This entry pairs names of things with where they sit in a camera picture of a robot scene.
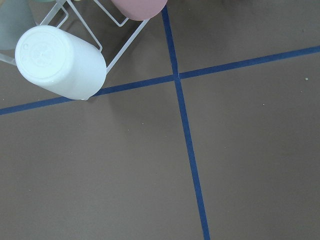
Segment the green plastic cup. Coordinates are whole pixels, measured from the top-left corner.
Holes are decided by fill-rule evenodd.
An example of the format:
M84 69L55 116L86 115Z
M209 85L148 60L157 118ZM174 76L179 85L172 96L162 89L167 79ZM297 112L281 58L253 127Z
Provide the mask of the green plastic cup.
M20 37L36 26L28 0L0 1L0 49L16 48Z

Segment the white plastic cup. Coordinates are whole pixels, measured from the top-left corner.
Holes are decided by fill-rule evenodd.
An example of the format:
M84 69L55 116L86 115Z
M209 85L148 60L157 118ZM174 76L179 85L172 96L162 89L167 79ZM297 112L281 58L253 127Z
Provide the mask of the white plastic cup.
M20 37L15 62L27 81L71 100L88 100L107 75L106 61L95 46L49 25L35 26Z

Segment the pink plastic cup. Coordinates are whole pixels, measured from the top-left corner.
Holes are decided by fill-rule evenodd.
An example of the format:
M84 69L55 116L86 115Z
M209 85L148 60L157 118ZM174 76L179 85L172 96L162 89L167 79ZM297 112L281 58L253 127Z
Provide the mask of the pink plastic cup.
M156 16L167 4L167 0L111 0L127 18L144 21Z

